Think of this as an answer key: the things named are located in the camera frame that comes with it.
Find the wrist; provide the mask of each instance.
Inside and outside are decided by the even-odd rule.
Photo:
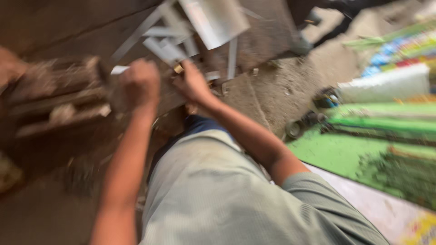
[[[153,119],[157,114],[157,103],[147,103],[136,107],[132,113],[132,119]]]
[[[219,107],[220,103],[221,100],[219,100],[212,93],[209,96],[205,96],[198,101],[198,104],[207,110],[213,110],[216,107]]]

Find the black cloth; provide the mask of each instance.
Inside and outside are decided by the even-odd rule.
[[[354,18],[360,13],[361,10],[371,7],[378,7],[396,0],[333,0],[324,4],[323,8],[336,9],[344,15],[342,22],[337,25],[331,32],[325,34],[316,43],[313,48],[323,44],[325,41],[337,37],[339,34],[344,33],[350,27]]]

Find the fist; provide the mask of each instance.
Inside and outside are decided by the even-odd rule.
[[[160,75],[153,61],[135,60],[119,79],[132,109],[159,103]]]

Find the forearm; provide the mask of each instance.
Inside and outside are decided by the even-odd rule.
[[[213,115],[281,184],[290,174],[309,170],[273,133],[212,96],[200,105]]]
[[[101,201],[106,205],[132,205],[142,180],[155,106],[137,109],[106,172]]]

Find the hand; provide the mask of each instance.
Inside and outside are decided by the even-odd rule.
[[[135,60],[119,79],[132,109],[157,107],[160,98],[160,75],[153,61]]]
[[[185,70],[185,79],[176,78],[173,84],[188,100],[202,104],[214,97],[203,75],[192,62],[183,60],[182,67]]]

